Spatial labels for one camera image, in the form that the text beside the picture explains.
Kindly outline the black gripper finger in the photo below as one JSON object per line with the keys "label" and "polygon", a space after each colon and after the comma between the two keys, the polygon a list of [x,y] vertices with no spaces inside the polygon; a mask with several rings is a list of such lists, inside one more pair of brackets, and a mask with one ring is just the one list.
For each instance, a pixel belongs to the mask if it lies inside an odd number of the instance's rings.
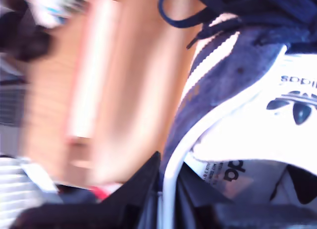
{"label": "black gripper finger", "polygon": [[155,229],[158,209],[160,153],[147,162],[102,203],[103,229]]}
{"label": "black gripper finger", "polygon": [[181,169],[177,178],[178,229],[222,229],[214,206],[231,203],[192,169]]}

